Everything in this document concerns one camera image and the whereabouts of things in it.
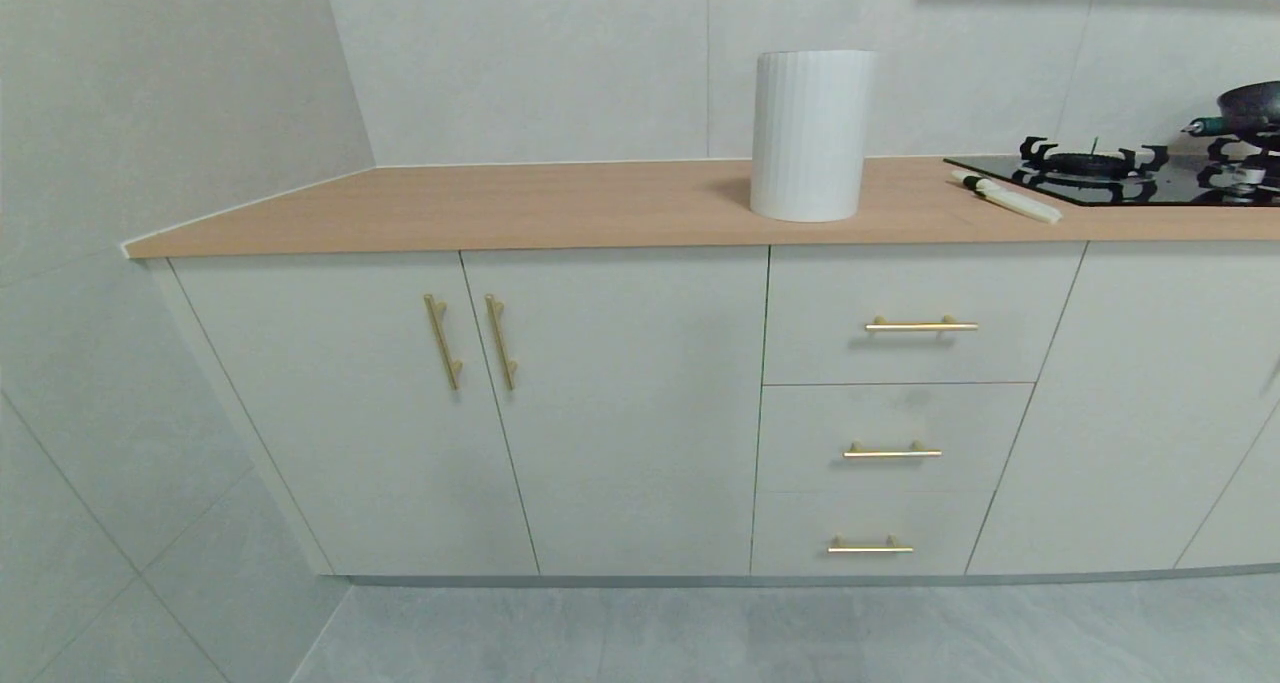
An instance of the utensil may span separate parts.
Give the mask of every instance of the utensil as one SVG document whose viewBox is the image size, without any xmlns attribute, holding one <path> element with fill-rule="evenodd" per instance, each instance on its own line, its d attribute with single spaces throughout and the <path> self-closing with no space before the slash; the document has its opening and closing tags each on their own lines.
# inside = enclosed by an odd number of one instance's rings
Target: utensil
<svg viewBox="0 0 1280 683">
<path fill-rule="evenodd" d="M 1220 95 L 1219 116 L 1197 118 L 1183 128 L 1193 137 L 1239 136 L 1266 150 L 1280 150 L 1280 81 L 1253 83 Z"/>
</svg>

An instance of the gold handle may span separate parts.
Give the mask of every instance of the gold handle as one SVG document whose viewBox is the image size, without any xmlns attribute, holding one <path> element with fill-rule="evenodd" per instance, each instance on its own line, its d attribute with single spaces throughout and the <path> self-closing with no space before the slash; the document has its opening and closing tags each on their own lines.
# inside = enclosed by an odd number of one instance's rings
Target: gold handle
<svg viewBox="0 0 1280 683">
<path fill-rule="evenodd" d="M 449 308 L 444 301 L 435 303 L 434 295 L 422 295 L 426 310 L 431 315 L 431 327 L 435 331 L 435 344 L 440 347 L 440 358 L 444 359 L 444 371 L 449 375 L 449 388 L 458 390 L 458 373 L 462 372 L 462 361 L 454 359 L 449 354 L 449 342 L 444 339 L 444 311 Z"/>
<path fill-rule="evenodd" d="M 846 459 L 864 459 L 864 458 L 938 458 L 942 455 L 941 450 L 927 449 L 924 443 L 911 441 L 911 446 L 905 451 L 869 451 L 863 450 L 859 441 L 854 441 L 854 445 L 849 446 L 849 450 L 844 453 Z"/>
<path fill-rule="evenodd" d="M 883 546 L 855 546 L 836 536 L 827 546 L 828 554 L 914 554 L 915 549 L 904 546 L 893 536 L 887 537 Z"/>
<path fill-rule="evenodd" d="M 484 295 L 485 304 L 489 306 L 489 322 L 493 324 L 493 338 L 498 342 L 498 356 L 502 358 L 502 372 L 507 377 L 507 390 L 516 390 L 516 361 L 507 356 L 507 338 L 502 335 L 502 310 L 506 306 L 495 299 L 493 294 Z"/>
<path fill-rule="evenodd" d="M 959 333 L 977 331 L 978 324 L 960 324 L 959 320 L 943 315 L 942 324 L 891 324 L 883 315 L 877 315 L 867 325 L 868 333 Z"/>
</svg>

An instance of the ribbed white vase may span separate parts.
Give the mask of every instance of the ribbed white vase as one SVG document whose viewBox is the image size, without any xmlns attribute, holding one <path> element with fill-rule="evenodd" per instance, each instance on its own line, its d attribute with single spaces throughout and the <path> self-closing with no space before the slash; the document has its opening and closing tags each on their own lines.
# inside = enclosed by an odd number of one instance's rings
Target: ribbed white vase
<svg viewBox="0 0 1280 683">
<path fill-rule="evenodd" d="M 781 221 L 858 214 L 876 54 L 765 52 L 756 63 L 751 210 Z"/>
</svg>

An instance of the wok handle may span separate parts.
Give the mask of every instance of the wok handle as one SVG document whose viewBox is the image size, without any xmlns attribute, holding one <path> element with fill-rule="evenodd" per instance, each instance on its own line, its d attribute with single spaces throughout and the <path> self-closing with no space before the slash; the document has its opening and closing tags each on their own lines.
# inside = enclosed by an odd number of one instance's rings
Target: wok handle
<svg viewBox="0 0 1280 683">
<path fill-rule="evenodd" d="M 1226 124 L 1226 118 L 1197 118 L 1188 123 L 1183 132 L 1189 133 L 1194 139 L 1207 139 L 1212 136 L 1229 136 L 1230 128 Z"/>
</svg>

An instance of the cabinet door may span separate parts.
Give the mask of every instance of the cabinet door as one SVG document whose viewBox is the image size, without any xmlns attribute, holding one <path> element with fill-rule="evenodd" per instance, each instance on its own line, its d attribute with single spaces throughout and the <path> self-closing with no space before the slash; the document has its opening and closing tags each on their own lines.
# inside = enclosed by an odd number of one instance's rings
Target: cabinet door
<svg viewBox="0 0 1280 683">
<path fill-rule="evenodd" d="M 1174 565 L 1280 396 L 1277 255 L 1088 247 L 969 573 Z"/>
<path fill-rule="evenodd" d="M 1280 417 L 1271 414 L 1178 568 L 1280 563 Z"/>
<path fill-rule="evenodd" d="M 457 253 L 173 263 L 334 572 L 536 573 Z"/>
<path fill-rule="evenodd" d="M 543 574 L 748 573 L 767 256 L 463 255 Z"/>
</svg>

